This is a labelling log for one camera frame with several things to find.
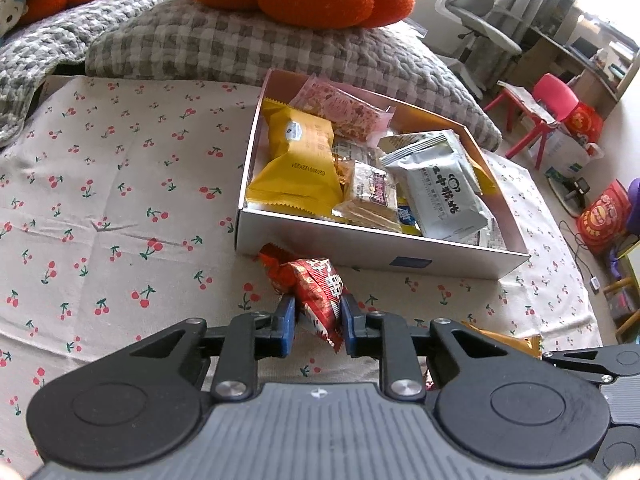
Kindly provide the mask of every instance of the pink snack package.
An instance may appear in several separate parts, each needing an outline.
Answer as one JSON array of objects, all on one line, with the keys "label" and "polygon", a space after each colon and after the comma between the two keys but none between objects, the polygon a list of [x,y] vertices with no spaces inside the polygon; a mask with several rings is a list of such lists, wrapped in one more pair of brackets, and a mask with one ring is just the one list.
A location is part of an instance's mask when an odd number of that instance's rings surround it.
[{"label": "pink snack package", "polygon": [[396,111],[393,107],[380,110],[315,75],[306,80],[289,106],[331,121],[334,134],[371,148],[387,135]]}]

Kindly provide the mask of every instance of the white box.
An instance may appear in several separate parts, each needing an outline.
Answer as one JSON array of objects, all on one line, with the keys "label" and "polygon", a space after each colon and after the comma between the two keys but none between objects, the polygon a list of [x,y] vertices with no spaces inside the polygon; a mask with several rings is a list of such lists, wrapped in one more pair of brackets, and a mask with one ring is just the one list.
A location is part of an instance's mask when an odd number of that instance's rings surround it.
[{"label": "white box", "polygon": [[[253,256],[270,242],[300,257],[327,257],[335,265],[491,280],[503,277],[529,259],[516,221],[499,191],[483,198],[500,225],[507,251],[302,218],[248,204],[244,198],[246,187],[254,171],[258,174],[269,156],[266,123],[260,116],[262,100],[268,97],[288,103],[306,79],[306,75],[271,70],[264,81],[244,161],[236,251]],[[460,136],[469,155],[492,176],[478,145],[462,124],[367,90],[340,83],[336,86],[379,108],[396,107],[391,126],[402,132],[451,128]]]}]

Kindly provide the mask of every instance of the child chair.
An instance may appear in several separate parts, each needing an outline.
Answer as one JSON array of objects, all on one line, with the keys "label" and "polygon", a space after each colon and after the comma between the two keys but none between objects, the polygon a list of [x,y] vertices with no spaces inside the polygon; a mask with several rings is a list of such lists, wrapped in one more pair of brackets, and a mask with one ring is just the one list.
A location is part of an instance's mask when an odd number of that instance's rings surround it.
[{"label": "child chair", "polygon": [[538,150],[538,156],[536,157],[536,169],[539,170],[548,134],[553,131],[557,126],[557,123],[561,123],[569,118],[571,113],[575,110],[575,107],[577,107],[579,101],[574,92],[565,83],[552,74],[545,74],[540,78],[540,81],[538,81],[533,87],[533,94],[531,94],[531,96],[534,101],[542,102],[546,110],[556,120],[556,123],[548,124],[534,111],[527,108],[510,92],[508,86],[505,86],[505,88],[500,92],[500,95],[484,107],[484,111],[488,112],[491,108],[506,98],[509,104],[507,111],[507,132],[509,133],[513,127],[514,106],[517,106],[527,117],[533,120],[535,124],[533,129],[506,153],[506,157],[512,158],[528,144],[534,142],[539,136],[542,136],[540,139],[540,149]]}]

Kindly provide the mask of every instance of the ribbed gray surface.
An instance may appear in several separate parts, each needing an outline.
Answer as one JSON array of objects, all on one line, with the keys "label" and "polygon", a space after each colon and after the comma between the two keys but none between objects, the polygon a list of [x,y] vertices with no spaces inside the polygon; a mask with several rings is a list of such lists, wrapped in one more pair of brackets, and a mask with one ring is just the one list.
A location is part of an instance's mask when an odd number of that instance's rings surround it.
[{"label": "ribbed gray surface", "polygon": [[611,420],[615,424],[640,425],[640,376],[620,376],[611,384],[603,384],[600,391],[609,403]]},{"label": "ribbed gray surface", "polygon": [[85,473],[49,464],[35,480],[596,480],[589,466],[522,474],[453,449],[419,407],[362,384],[267,384],[257,399],[215,409],[200,434],[141,468]]}]

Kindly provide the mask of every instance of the checkered pillow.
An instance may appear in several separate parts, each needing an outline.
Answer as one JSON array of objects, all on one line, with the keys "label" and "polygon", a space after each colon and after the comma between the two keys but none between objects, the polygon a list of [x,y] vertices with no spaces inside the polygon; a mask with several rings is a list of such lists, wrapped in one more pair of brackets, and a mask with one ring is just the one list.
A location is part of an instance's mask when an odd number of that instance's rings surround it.
[{"label": "checkered pillow", "polygon": [[163,0],[95,0],[33,23],[0,48],[0,146],[22,129],[29,104],[59,64],[79,64],[107,30]]},{"label": "checkered pillow", "polygon": [[92,76],[256,86],[270,68],[322,73],[395,97],[465,124],[486,149],[500,144],[500,131],[406,23],[313,31],[168,0],[104,34],[85,61]]}]

